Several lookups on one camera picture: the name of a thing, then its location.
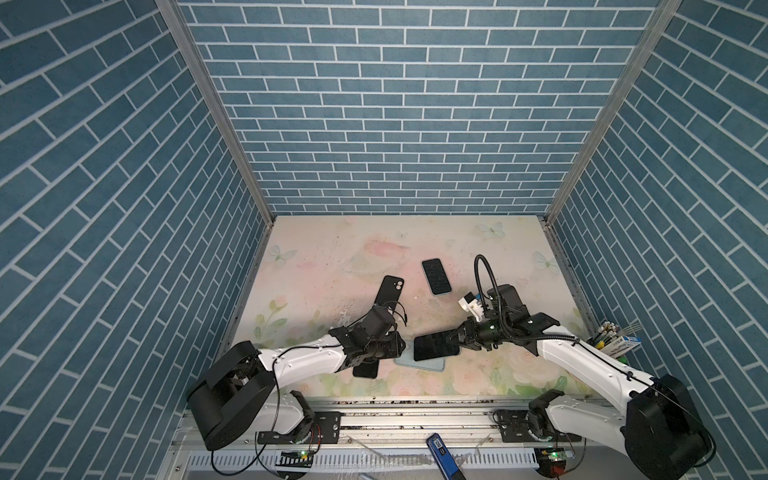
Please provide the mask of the white phone black screen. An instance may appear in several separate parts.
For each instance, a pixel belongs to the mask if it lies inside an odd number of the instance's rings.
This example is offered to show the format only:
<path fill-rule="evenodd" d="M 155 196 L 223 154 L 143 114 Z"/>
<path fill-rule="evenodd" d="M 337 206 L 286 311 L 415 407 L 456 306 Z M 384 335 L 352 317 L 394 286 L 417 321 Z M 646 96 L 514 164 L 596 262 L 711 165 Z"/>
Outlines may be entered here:
<path fill-rule="evenodd" d="M 427 361 L 451 356 L 461 352 L 455 330 L 446 330 L 427 335 L 421 335 L 413 341 L 413 358 L 415 361 Z"/>

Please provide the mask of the blue phone black screen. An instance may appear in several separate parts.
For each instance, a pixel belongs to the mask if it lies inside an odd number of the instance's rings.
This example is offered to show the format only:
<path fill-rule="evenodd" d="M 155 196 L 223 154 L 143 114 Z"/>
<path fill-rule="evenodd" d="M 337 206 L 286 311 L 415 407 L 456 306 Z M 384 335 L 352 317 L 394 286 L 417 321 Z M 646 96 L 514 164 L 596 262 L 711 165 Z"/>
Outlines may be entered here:
<path fill-rule="evenodd" d="M 439 258 L 428 259 L 421 262 L 430 292 L 434 296 L 445 295 L 452 292 L 452 286 Z"/>

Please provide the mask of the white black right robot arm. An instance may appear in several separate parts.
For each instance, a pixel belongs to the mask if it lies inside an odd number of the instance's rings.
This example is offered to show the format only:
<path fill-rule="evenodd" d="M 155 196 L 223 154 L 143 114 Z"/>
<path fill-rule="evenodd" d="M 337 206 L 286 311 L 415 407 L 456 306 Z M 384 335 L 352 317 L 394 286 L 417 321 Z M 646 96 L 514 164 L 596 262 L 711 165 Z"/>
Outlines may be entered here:
<path fill-rule="evenodd" d="M 531 436 L 576 434 L 626 455 L 648 479 L 679 479 L 714 459 L 717 444 L 686 386 L 627 366 L 579 339 L 545 313 L 529 313 L 516 289 L 460 299 L 468 313 L 449 337 L 458 347 L 491 350 L 504 343 L 554 363 L 597 392 L 606 405 L 550 389 L 529 404 Z"/>

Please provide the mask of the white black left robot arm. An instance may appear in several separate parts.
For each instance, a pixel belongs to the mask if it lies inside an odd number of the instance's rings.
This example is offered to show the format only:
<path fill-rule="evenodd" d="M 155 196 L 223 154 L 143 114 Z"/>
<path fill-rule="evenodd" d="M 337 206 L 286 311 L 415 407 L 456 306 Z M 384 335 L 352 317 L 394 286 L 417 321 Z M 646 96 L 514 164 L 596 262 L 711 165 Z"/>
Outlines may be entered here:
<path fill-rule="evenodd" d="M 303 436 L 314 412 L 303 395 L 287 388 L 308 378 L 351 369 L 375 376 L 378 362 L 405 350 L 396 301 L 375 305 L 348 325 L 288 348 L 235 344 L 189 386 L 186 401 L 204 445 L 220 450 L 257 423 L 261 431 Z"/>

